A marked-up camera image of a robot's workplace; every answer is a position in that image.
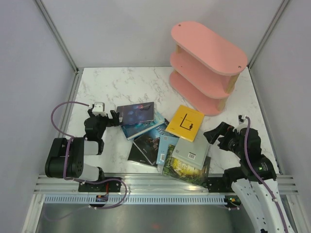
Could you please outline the dark blue Robinson Crusoe book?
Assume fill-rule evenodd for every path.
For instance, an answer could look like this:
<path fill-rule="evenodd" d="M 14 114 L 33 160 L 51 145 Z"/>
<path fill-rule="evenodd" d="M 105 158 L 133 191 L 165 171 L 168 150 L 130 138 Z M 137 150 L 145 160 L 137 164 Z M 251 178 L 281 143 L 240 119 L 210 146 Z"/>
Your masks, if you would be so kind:
<path fill-rule="evenodd" d="M 120 114 L 121 125 L 124 126 L 152 122 L 155 119 L 154 102 L 118 106 L 116 112 Z"/>

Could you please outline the teal ocean cover book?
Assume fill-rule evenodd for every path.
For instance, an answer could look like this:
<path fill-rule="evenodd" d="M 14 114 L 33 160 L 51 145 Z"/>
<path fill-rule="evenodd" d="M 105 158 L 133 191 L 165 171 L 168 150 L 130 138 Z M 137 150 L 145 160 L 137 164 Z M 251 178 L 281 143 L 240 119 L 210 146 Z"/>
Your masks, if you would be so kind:
<path fill-rule="evenodd" d="M 121 129 L 127 140 L 136 138 L 154 128 L 161 126 L 164 123 L 168 123 L 161 113 L 155 110 L 155 120 L 153 122 L 139 123 L 136 125 L 121 126 Z"/>

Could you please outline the yellow cover book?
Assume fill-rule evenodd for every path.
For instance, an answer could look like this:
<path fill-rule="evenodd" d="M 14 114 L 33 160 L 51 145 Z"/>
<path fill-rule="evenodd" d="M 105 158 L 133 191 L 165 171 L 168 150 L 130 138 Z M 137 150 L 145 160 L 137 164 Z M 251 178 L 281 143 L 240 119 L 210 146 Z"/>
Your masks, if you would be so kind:
<path fill-rule="evenodd" d="M 204 114 L 180 105 L 166 131 L 182 139 L 193 142 L 204 119 Z"/>

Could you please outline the black Moon and Sixpence book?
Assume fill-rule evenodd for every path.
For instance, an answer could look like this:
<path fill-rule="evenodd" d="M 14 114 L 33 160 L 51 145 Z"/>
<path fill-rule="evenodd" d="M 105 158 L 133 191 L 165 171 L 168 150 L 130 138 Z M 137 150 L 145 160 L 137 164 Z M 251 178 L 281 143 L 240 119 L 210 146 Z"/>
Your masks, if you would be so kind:
<path fill-rule="evenodd" d="M 132 144 L 127 161 L 137 165 L 157 167 L 157 164 L 151 165 L 135 144 Z"/>

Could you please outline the blue Wuthering Heights book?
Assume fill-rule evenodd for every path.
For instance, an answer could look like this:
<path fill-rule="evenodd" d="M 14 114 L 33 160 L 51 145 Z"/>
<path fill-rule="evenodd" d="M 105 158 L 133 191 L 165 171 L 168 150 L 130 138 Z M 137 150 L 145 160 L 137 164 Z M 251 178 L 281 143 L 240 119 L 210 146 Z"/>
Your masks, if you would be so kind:
<path fill-rule="evenodd" d="M 173 134 L 166 131 L 168 124 L 169 122 L 164 123 L 161 126 L 136 137 L 133 141 L 133 144 L 136 145 L 136 147 L 141 151 L 141 153 L 151 163 L 151 165 L 156 164 L 160 136 L 174 136 Z"/>

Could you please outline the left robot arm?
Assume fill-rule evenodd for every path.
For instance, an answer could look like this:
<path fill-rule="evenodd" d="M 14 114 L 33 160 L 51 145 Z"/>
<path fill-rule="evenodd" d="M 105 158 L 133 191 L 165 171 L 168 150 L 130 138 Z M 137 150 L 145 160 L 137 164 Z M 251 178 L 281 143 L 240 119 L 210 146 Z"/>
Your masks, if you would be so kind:
<path fill-rule="evenodd" d="M 120 192 L 120 178 L 106 177 L 103 169 L 84 163 L 86 155 L 101 155 L 104 150 L 102 136 L 107 127 L 120 125 L 120 114 L 110 111 L 94 114 L 88 110 L 89 118 L 84 121 L 85 135 L 73 139 L 56 138 L 53 140 L 45 174 L 49 178 L 74 180 L 79 183 L 79 192 Z"/>

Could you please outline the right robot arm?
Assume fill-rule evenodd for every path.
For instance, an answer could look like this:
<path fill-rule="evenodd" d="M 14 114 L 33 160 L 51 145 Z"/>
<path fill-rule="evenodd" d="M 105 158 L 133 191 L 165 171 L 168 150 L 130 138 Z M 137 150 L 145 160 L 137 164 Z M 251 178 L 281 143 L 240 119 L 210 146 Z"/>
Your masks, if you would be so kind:
<path fill-rule="evenodd" d="M 257 233 L 292 233 L 293 227 L 281 201 L 274 166 L 261 150 L 261 138 L 251 128 L 250 118 L 238 127 L 225 122 L 204 132 L 207 141 L 219 149 L 234 153 L 239 167 L 224 170 L 222 185 L 241 200 Z"/>

